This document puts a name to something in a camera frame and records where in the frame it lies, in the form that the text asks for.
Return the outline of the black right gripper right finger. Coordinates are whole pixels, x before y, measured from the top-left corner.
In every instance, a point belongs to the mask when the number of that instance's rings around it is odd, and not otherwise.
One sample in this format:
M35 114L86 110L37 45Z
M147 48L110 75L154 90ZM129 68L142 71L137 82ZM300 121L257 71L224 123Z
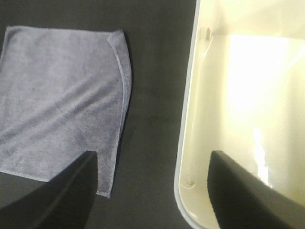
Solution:
M303 229L305 208L265 185L222 151L213 151L207 189L222 229Z

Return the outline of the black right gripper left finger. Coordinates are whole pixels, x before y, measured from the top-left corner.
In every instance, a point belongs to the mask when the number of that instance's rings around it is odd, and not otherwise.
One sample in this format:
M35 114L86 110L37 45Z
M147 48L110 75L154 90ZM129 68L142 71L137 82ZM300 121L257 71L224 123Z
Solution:
M82 229L98 186L97 153L81 154L28 195L2 207L2 229Z

